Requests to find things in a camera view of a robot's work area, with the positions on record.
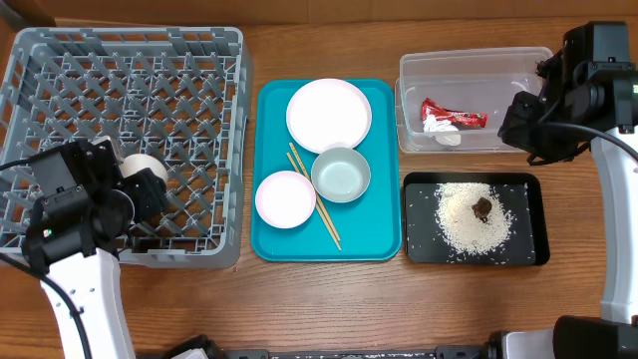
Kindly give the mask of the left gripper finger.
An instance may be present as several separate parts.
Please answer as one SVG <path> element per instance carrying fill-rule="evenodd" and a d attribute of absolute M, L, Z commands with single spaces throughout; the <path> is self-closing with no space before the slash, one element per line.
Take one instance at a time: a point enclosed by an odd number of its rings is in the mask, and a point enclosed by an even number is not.
<path fill-rule="evenodd" d="M 150 220 L 168 209 L 166 184 L 151 169 L 124 178 L 124 191 L 134 204 L 134 222 Z"/>
<path fill-rule="evenodd" d="M 120 175 L 120 166 L 124 163 L 120 144 L 111 136 L 102 136 L 92 140 L 92 166 L 99 175 Z"/>

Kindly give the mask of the white cup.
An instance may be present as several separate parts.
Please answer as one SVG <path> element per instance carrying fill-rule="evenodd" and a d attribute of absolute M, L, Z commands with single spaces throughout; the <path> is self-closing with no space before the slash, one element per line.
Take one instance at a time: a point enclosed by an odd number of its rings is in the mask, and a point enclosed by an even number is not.
<path fill-rule="evenodd" d="M 165 166 L 156 158 L 145 154 L 134 154 L 125 157 L 120 164 L 120 171 L 124 178 L 128 178 L 136 173 L 149 169 L 164 184 L 168 183 L 168 173 Z"/>

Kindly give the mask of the red snack wrapper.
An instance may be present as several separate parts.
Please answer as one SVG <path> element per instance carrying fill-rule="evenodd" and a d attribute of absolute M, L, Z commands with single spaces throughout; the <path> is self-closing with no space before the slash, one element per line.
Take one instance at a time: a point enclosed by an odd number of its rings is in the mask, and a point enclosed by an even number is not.
<path fill-rule="evenodd" d="M 445 109 L 433 101 L 426 98 L 421 105 L 421 118 L 423 121 L 434 119 L 437 122 L 447 121 L 451 125 L 460 125 L 470 128 L 484 128 L 487 124 L 487 114 L 458 112 Z"/>

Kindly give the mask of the small pink plate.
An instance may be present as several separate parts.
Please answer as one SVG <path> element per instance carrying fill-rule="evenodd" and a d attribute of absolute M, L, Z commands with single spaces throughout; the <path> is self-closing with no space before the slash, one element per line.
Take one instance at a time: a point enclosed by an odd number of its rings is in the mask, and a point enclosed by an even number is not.
<path fill-rule="evenodd" d="M 311 182 L 293 171 L 281 171 L 264 179 L 255 194 L 258 215 L 269 225 L 290 229 L 313 213 L 316 194 Z"/>

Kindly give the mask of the white tissue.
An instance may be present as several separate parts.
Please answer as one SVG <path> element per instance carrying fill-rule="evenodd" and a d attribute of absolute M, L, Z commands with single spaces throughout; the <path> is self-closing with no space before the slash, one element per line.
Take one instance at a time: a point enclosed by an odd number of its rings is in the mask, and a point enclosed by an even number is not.
<path fill-rule="evenodd" d="M 440 145 L 456 147 L 461 143 L 459 129 L 449 120 L 438 120 L 434 115 L 427 115 L 424 120 L 424 133 L 434 138 Z"/>

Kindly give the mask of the brown food scrap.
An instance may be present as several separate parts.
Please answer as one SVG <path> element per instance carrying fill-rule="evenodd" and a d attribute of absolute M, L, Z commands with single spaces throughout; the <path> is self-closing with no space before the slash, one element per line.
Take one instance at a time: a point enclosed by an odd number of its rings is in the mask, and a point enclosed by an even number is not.
<path fill-rule="evenodd" d="M 492 203 L 485 197 L 480 197 L 478 201 L 472 205 L 475 217 L 483 223 L 488 222 L 488 217 L 492 209 Z"/>

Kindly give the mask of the grey green bowl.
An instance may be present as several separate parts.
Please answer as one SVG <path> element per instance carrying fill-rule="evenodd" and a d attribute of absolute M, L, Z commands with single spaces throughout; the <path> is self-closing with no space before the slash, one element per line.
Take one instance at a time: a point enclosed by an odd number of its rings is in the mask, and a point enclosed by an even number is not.
<path fill-rule="evenodd" d="M 346 203 L 358 199 L 368 189 L 371 170 L 359 152 L 348 148 L 334 148 L 315 159 L 311 181 L 323 198 Z"/>

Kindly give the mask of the pile of white rice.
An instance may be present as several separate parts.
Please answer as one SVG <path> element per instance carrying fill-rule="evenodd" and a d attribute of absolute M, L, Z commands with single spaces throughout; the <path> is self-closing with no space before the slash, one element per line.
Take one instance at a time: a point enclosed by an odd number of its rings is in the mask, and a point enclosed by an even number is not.
<path fill-rule="evenodd" d="M 444 232 L 444 240 L 456 251 L 468 254 L 485 254 L 509 239 L 512 216 L 489 186 L 477 182 L 445 183 L 436 191 L 439 207 L 438 224 Z M 488 222 L 478 220 L 472 210 L 480 197 L 492 203 Z"/>

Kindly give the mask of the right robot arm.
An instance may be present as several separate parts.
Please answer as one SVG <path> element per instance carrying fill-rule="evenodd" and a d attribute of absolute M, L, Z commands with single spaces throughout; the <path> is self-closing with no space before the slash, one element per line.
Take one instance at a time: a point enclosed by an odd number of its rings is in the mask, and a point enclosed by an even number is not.
<path fill-rule="evenodd" d="M 565 33 L 538 63 L 541 92 L 513 98 L 498 130 L 528 163 L 567 162 L 590 151 L 603 195 L 606 276 L 597 318 L 564 315 L 547 330 L 493 335 L 487 358 L 634 358 L 637 355 L 637 67 L 623 22 Z"/>

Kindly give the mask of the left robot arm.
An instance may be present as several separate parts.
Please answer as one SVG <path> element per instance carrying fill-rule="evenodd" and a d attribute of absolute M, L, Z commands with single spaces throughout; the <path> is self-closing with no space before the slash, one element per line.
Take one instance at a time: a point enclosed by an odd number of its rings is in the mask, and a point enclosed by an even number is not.
<path fill-rule="evenodd" d="M 123 157 L 114 139 L 81 140 L 29 160 L 41 191 L 22 244 L 68 358 L 135 355 L 121 296 L 118 237 L 166 211 L 157 159 Z"/>

